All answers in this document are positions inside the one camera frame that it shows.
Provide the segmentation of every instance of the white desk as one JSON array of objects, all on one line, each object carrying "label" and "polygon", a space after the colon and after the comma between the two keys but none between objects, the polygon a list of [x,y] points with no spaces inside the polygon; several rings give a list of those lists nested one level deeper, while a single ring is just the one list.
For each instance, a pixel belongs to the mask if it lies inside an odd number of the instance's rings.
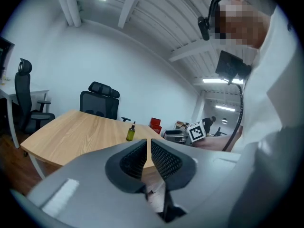
[{"label": "white desk", "polygon": [[[10,132],[11,132],[11,136],[13,138],[15,147],[19,148],[19,144],[18,144],[16,132],[15,132],[15,127],[14,127],[13,110],[12,110],[12,100],[13,100],[13,97],[16,96],[15,81],[10,80],[10,81],[4,81],[4,82],[5,82],[5,85],[0,85],[0,96],[3,96],[7,100]],[[29,90],[30,90],[31,95],[44,94],[44,100],[46,99],[47,92],[49,91],[45,87],[38,86],[32,82],[30,83]]]}]

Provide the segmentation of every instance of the desk leg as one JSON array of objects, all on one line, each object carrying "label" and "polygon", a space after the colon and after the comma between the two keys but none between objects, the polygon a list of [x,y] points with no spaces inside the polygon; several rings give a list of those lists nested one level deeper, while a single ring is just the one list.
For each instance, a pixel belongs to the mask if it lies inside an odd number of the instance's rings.
[{"label": "desk leg", "polygon": [[19,148],[19,143],[18,143],[18,139],[17,139],[17,136],[16,136],[16,132],[15,132],[15,126],[14,126],[12,99],[7,98],[6,102],[7,102],[8,118],[9,118],[9,124],[10,124],[9,125],[10,134],[13,138],[13,142],[14,142],[15,147],[18,149]]},{"label": "desk leg", "polygon": [[45,171],[44,171],[44,166],[43,166],[43,162],[41,160],[36,159],[32,154],[28,153],[30,160],[32,161],[36,171],[38,172],[39,176],[42,179],[45,179],[46,175],[45,175]]}]

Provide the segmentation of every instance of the white wall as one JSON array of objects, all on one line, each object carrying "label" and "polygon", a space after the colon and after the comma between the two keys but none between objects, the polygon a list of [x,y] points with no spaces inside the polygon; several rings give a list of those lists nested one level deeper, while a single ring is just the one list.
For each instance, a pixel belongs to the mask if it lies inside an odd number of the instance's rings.
[{"label": "white wall", "polygon": [[119,118],[145,125],[160,118],[163,129],[190,121],[198,97],[193,87],[120,32],[83,23],[67,27],[53,47],[45,83],[56,116],[79,110],[80,93],[97,81],[120,92]]},{"label": "white wall", "polygon": [[204,92],[201,91],[200,95],[198,96],[198,99],[196,101],[194,111],[191,117],[191,123],[195,123],[201,120],[201,116],[203,114],[204,106],[205,106],[205,97]]},{"label": "white wall", "polygon": [[[215,116],[217,120],[210,127],[211,134],[215,134],[219,127],[221,128],[220,131],[222,133],[232,134],[235,126],[237,125],[238,113],[216,109],[215,107],[211,106],[206,102],[202,114],[202,119],[212,116]],[[222,123],[222,119],[224,117],[228,120],[227,124]]]},{"label": "white wall", "polygon": [[23,0],[19,4],[1,32],[2,37],[15,44],[6,60],[6,76],[13,79],[20,58],[24,58],[32,63],[32,80],[39,79],[39,58],[60,11],[58,0]]}]

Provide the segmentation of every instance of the wooden floor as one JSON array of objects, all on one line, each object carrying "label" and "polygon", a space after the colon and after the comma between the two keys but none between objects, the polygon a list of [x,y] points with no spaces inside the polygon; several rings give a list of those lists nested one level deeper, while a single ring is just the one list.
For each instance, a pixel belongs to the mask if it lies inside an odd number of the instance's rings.
[{"label": "wooden floor", "polygon": [[[28,135],[17,133],[19,143],[23,142]],[[4,134],[0,136],[0,168],[10,181],[11,188],[17,190],[23,195],[28,192],[41,181],[40,176],[35,170],[29,156],[23,156],[21,148],[16,149],[11,136]],[[45,169],[48,174],[56,171],[58,167],[45,164]],[[164,202],[165,186],[158,188],[157,192],[151,190],[155,186],[159,186],[162,181],[155,167],[144,169],[142,173],[142,181],[146,183],[147,191],[149,192],[149,203],[155,212],[162,212]]]}]

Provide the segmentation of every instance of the black cable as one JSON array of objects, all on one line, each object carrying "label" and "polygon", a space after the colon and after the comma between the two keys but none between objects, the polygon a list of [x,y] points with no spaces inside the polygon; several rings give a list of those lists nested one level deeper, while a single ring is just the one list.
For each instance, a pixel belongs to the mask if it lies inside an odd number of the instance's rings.
[{"label": "black cable", "polygon": [[216,7],[220,1],[222,1],[222,0],[211,0],[210,5],[209,5],[208,16],[206,17],[208,23],[209,23],[210,17],[213,15],[214,10],[216,9]]},{"label": "black cable", "polygon": [[226,151],[226,149],[229,147],[229,145],[231,144],[231,141],[233,140],[234,136],[236,135],[237,133],[237,130],[242,122],[242,117],[243,117],[243,94],[242,94],[242,88],[240,85],[238,84],[234,84],[234,83],[231,83],[232,85],[236,85],[239,89],[239,94],[240,94],[240,100],[241,100],[241,107],[240,107],[240,111],[239,111],[239,116],[238,116],[238,120],[237,120],[237,125],[232,133],[232,136],[229,138],[227,144],[225,145],[225,147],[223,148],[222,151]]}]

